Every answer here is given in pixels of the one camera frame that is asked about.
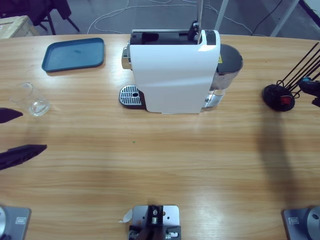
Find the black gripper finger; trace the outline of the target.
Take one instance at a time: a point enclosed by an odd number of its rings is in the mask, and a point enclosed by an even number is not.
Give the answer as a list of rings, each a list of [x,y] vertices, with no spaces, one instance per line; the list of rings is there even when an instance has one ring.
[[[0,124],[7,123],[22,116],[23,113],[20,111],[5,107],[0,108]]]
[[[4,170],[21,165],[24,162],[38,156],[46,149],[46,144],[27,144],[10,148],[0,154],[0,169]]]
[[[300,89],[308,94],[315,97],[320,96],[320,82],[319,81],[312,81],[312,80],[303,80],[299,84]]]

